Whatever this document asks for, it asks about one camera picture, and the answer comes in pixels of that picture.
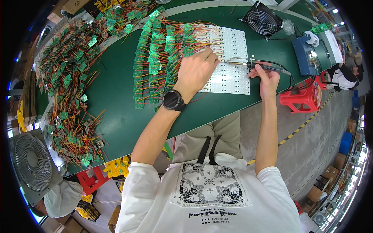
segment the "right hand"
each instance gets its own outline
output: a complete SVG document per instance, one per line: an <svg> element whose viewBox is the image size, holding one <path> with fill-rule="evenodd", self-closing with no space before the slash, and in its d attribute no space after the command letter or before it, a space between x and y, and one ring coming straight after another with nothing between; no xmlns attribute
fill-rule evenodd
<svg viewBox="0 0 373 233"><path fill-rule="evenodd" d="M173 89L180 92L185 104L205 86L219 62L210 48L182 59L178 81Z"/></svg>
<svg viewBox="0 0 373 233"><path fill-rule="evenodd" d="M271 66L271 64L267 62L257 63ZM263 70L263 68L260 65L256 64L255 68L250 70L248 76L251 78L260 76L260 97L263 101L273 100L276 98L276 90L280 81L279 73L275 71Z"/></svg>

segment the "fan grille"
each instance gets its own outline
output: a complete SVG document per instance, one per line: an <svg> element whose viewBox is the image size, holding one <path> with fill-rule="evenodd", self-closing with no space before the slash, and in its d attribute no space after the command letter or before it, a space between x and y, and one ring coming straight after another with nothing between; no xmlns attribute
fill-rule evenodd
<svg viewBox="0 0 373 233"><path fill-rule="evenodd" d="M277 32L276 21L264 11L250 11L246 21L254 31L262 35L271 36Z"/></svg>
<svg viewBox="0 0 373 233"><path fill-rule="evenodd" d="M37 158L36 166L28 161L30 153ZM18 176L30 189L41 192L48 188L52 177L51 161L40 139L31 133L21 135L16 142L15 159Z"/></svg>

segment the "workbench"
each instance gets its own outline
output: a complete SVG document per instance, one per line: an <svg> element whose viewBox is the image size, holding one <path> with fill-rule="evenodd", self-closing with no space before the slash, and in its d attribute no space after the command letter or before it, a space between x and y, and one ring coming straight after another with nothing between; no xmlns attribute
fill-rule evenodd
<svg viewBox="0 0 373 233"><path fill-rule="evenodd" d="M171 15L167 17L167 20L186 23L202 20L218 26L242 30L246 35L249 57L255 55L256 59L274 61L284 65L292 73L295 83L300 83L307 78L300 75L297 58L291 43L294 37L288 40L267 42L262 35L253 31L246 23L238 20L238 18L241 19L249 11L250 6L238 5L235 7L236 4L232 2L247 4L246 1L225 1L226 3L230 2L235 5L211 7L213 3L216 4L217 2L219 1L210 1L207 3L206 1L197 0L174 0L165 4L164 7L167 12L176 9L181 4L192 3L192 5L189 4L188 6L194 8L201 5L205 8ZM275 11L275 13L283 20L290 19L303 32L310 30L313 26L309 16L310 12L307 19L304 19L306 18L304 16L301 16L302 18L295 16L297 15L296 13L293 15L280 11ZM110 144L106 144L103 147L107 156L104 155L105 161L94 162L92 166L98 166L108 160L111 161L132 153L141 132L155 114L153 111L153 108L156 106L155 104L145 104L144 109L135 109L133 99L132 73L134 71L132 67L140 33L141 30L135 30L127 37L123 44L121 44L122 39L111 44L102 54L101 61L98 59L89 72L91 73L98 68L101 71L100 75L86 90L88 97L88 101L86 102L88 105L87 111L91 115L97 116L106 109L101 123L96 128L96 132L102 135L102 138ZM283 30L273 36L273 38L283 37L286 37ZM319 57L322 70L326 70L333 65L327 58L321 44L314 49ZM289 82L289 76L282 74L277 93L287 89ZM250 79L250 95L207 93L200 100L190 103L176 119L168 138L183 134L260 102L259 84L260 78ZM202 94L197 93L194 99L199 98ZM69 174L79 171L81 169L76 165L68 165Z"/></svg>

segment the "wristwatch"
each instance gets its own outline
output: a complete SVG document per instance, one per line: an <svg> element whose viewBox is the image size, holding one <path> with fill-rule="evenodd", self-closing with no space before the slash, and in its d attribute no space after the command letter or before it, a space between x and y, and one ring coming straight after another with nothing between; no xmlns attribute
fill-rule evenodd
<svg viewBox="0 0 373 233"><path fill-rule="evenodd" d="M162 103L164 108L168 110L183 111L187 107L181 98L181 94L173 89L163 94Z"/></svg>

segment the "person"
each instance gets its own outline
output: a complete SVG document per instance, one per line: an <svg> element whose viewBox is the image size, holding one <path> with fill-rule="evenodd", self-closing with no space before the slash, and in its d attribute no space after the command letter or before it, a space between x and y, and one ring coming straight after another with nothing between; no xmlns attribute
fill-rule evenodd
<svg viewBox="0 0 373 233"><path fill-rule="evenodd" d="M82 194L83 187L76 176L64 177L34 207L30 204L29 207L36 216L48 215L51 218L60 218L70 214L75 209L82 199Z"/></svg>
<svg viewBox="0 0 373 233"><path fill-rule="evenodd" d="M329 83L329 89L335 89L338 92L353 90L362 80L362 75L359 75L359 68L355 64L354 58L351 56L346 58L345 55L342 55L342 57L343 63L336 64L326 70L326 79L328 80L326 83Z"/></svg>
<svg viewBox="0 0 373 233"><path fill-rule="evenodd" d="M260 76L263 101L256 176L245 171L239 111L182 135L172 164L161 180L153 167L185 107L173 104L181 99L188 104L218 63L210 48L182 59L173 90L164 94L163 105L133 149L116 233L301 231L298 210L275 167L275 96L280 76L264 71L258 64L249 73L252 78Z"/></svg>

